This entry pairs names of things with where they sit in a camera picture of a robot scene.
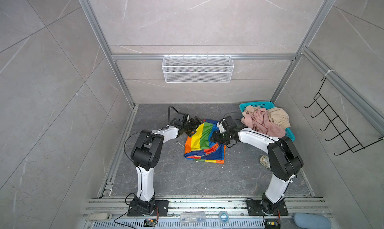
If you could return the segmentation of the rainbow striped shorts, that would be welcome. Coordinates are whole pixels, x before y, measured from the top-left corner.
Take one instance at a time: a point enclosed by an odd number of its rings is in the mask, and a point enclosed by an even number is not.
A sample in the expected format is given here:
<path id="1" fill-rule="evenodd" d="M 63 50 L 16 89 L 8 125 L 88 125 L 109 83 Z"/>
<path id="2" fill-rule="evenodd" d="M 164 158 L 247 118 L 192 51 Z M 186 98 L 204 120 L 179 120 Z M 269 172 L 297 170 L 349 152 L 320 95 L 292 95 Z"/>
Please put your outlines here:
<path id="1" fill-rule="evenodd" d="M 226 146 L 210 141 L 214 132 L 219 131 L 217 121 L 205 119 L 194 135 L 185 143 L 185 158 L 210 163 L 225 163 Z"/>

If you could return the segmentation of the pink shorts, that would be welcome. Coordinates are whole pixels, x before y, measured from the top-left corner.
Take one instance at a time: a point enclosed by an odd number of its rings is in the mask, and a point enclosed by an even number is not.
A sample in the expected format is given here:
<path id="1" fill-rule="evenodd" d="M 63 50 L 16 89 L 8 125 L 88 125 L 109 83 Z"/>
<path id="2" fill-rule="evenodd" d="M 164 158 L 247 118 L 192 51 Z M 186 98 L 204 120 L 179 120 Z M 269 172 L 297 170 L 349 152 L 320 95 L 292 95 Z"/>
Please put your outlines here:
<path id="1" fill-rule="evenodd" d="M 241 122 L 254 131 L 279 138 L 286 135 L 284 129 L 270 121 L 265 108 L 247 106 L 242 115 Z"/>

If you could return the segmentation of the teal plastic laundry basket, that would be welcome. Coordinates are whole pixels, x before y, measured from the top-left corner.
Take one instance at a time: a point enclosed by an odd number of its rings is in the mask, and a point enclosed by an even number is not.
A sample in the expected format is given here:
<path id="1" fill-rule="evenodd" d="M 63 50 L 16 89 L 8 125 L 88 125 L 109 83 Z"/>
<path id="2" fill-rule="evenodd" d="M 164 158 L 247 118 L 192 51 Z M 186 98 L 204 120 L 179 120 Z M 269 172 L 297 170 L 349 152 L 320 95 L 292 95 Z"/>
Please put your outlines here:
<path id="1" fill-rule="evenodd" d="M 275 105 L 269 101 L 248 102 L 248 103 L 242 103 L 239 105 L 241 112 L 243 112 L 247 106 L 265 108 L 266 110 L 275 107 Z M 290 127 L 285 129 L 285 131 L 286 131 L 285 136 L 289 137 L 292 141 L 295 141 L 296 138 L 295 138 L 294 134 L 292 133 Z"/>

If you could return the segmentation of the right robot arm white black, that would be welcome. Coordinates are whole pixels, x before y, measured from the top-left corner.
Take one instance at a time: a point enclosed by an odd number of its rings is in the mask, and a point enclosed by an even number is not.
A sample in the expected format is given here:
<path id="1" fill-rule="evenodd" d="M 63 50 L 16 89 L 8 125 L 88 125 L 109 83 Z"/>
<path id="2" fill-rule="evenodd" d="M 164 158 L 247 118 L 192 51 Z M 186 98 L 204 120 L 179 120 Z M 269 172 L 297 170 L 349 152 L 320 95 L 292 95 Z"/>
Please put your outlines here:
<path id="1" fill-rule="evenodd" d="M 229 145 L 231 140 L 252 145 L 268 154 L 270 168 L 273 173 L 269 187 L 261 200 L 261 209 L 267 215 L 275 214 L 284 204 L 285 192 L 304 166 L 292 140 L 268 136 L 251 128 L 237 125 L 231 116 L 217 123 L 219 131 L 213 133 L 212 142 Z"/>

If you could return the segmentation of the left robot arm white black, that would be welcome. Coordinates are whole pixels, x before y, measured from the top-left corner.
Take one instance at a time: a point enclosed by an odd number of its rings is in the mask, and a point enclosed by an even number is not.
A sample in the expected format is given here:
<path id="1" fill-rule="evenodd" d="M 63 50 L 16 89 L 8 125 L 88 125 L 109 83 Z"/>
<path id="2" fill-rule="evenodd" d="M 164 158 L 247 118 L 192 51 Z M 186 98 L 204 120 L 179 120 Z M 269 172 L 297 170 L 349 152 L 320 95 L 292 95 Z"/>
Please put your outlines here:
<path id="1" fill-rule="evenodd" d="M 183 133 L 191 137 L 204 121 L 190 117 L 173 106 L 168 107 L 168 124 L 158 130 L 142 130 L 131 151 L 129 159 L 136 167 L 138 191 L 131 205 L 137 207 L 144 216 L 151 215 L 156 208 L 154 189 L 154 168 L 158 164 L 163 144 L 180 137 Z"/>

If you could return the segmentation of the folded patterned beige shorts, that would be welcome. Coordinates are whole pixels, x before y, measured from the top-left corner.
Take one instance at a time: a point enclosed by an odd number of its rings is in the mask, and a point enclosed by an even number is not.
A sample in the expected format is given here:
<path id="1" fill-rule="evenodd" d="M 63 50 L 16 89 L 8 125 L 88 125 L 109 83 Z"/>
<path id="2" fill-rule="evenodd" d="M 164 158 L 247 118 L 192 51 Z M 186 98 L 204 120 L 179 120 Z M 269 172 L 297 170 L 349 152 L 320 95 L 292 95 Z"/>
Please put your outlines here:
<path id="1" fill-rule="evenodd" d="M 265 168 L 267 168 L 268 170 L 271 170 L 270 160 L 269 160 L 269 157 L 267 155 L 262 155 L 260 157 L 260 164 L 262 166 L 264 166 Z"/>

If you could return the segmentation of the clear tape roll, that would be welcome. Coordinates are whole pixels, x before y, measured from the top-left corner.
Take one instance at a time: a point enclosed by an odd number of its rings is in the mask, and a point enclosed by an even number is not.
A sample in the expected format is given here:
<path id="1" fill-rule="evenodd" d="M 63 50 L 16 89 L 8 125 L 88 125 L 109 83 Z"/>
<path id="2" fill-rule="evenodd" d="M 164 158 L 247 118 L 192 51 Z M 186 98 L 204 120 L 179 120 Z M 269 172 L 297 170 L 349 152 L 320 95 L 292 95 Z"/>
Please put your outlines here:
<path id="1" fill-rule="evenodd" d="M 221 224 L 227 224 L 230 218 L 227 212 L 221 211 L 218 214 L 218 219 Z"/>

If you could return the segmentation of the clear plastic bottle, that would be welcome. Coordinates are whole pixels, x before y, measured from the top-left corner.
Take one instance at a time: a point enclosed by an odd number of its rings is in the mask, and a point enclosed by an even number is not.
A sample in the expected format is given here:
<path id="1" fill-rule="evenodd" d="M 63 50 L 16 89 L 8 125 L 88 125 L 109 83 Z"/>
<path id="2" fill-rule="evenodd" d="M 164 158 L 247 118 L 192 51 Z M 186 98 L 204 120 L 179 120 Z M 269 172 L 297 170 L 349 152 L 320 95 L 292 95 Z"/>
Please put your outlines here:
<path id="1" fill-rule="evenodd" d="M 203 223 L 206 221 L 205 212 L 185 212 L 180 214 L 181 224 Z"/>

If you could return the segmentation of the small circuit board right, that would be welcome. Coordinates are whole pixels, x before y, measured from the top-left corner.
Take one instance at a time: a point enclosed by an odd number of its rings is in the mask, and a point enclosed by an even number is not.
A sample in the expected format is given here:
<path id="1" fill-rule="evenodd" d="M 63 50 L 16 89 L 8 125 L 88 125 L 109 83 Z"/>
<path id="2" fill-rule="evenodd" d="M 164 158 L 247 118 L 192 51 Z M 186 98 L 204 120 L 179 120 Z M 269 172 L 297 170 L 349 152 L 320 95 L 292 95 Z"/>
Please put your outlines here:
<path id="1" fill-rule="evenodd" d="M 276 219 L 266 219 L 264 221 L 265 229 L 280 229 L 281 224 Z"/>

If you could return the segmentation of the small circuit board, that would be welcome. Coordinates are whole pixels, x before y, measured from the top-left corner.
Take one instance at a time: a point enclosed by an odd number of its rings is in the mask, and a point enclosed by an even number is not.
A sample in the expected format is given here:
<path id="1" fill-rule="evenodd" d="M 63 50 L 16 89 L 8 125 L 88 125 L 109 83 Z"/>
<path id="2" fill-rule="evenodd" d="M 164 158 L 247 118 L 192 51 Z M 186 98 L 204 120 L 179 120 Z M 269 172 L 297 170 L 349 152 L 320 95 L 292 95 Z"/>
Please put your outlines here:
<path id="1" fill-rule="evenodd" d="M 152 227 L 154 228 L 158 224 L 157 219 L 145 219 L 143 223 L 143 227 Z"/>
<path id="2" fill-rule="evenodd" d="M 266 219 L 264 221 L 265 229 L 280 229 L 281 224 L 276 219 Z"/>

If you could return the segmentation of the small circuit board left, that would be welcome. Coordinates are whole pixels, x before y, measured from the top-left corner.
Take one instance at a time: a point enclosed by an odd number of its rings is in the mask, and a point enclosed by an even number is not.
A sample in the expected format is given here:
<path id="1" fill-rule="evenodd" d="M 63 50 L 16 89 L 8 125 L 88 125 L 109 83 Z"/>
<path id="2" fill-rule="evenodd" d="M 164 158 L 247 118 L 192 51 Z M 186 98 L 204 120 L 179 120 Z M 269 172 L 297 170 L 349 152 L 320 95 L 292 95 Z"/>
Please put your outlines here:
<path id="1" fill-rule="evenodd" d="M 152 227 L 154 228 L 158 224 L 157 219 L 145 219 L 143 223 L 143 227 Z"/>

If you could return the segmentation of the blue grey cloth bundle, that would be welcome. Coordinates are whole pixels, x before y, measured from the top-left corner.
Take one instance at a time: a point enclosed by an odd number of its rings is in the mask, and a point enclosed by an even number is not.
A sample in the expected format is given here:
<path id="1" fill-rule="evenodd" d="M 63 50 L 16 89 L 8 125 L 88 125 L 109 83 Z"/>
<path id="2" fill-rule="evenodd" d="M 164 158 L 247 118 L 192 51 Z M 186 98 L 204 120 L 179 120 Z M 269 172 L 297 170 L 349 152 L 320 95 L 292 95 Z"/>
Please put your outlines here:
<path id="1" fill-rule="evenodd" d="M 331 229 L 330 220 L 324 216 L 296 213 L 293 216 L 295 224 L 303 229 Z"/>

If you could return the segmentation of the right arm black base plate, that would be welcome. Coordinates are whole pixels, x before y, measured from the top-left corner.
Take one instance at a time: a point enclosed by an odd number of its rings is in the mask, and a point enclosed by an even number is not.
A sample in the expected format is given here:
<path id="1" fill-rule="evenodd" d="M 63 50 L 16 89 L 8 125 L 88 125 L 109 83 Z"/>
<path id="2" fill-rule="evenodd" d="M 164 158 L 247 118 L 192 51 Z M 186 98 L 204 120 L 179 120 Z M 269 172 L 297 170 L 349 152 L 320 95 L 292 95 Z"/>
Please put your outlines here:
<path id="1" fill-rule="evenodd" d="M 288 216 L 285 200 L 272 204 L 268 199 L 253 200 L 246 199 L 249 216 Z"/>

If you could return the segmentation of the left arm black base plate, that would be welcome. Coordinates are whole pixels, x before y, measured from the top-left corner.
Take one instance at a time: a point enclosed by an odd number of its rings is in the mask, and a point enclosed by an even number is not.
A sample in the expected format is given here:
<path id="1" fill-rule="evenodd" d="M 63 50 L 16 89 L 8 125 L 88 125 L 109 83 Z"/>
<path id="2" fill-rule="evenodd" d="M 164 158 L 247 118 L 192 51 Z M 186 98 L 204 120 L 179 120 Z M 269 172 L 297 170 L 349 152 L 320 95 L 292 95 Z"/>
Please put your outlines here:
<path id="1" fill-rule="evenodd" d="M 159 215 L 160 217 L 166 217 L 169 210 L 169 201 L 167 200 L 155 200 L 154 207 L 152 209 L 145 209 L 139 206 L 136 202 L 131 201 L 129 206 L 129 211 L 127 213 L 128 217 L 155 217 Z"/>

